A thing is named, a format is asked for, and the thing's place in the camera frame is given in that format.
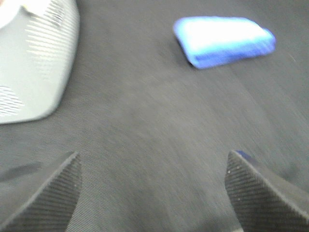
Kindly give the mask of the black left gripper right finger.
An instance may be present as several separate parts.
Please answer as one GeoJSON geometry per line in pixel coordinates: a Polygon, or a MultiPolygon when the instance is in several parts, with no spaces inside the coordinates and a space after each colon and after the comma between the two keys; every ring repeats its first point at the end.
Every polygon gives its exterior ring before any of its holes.
{"type": "Polygon", "coordinates": [[[309,230],[309,194],[243,151],[228,154],[225,189],[244,232],[309,230]]]}

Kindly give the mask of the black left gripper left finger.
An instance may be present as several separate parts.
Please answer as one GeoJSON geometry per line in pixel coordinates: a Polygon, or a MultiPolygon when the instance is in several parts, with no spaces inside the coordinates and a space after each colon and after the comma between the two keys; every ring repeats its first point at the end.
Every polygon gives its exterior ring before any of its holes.
{"type": "Polygon", "coordinates": [[[0,172],[2,232],[64,232],[82,190],[81,157],[68,152],[48,166],[33,162],[0,172]]]}

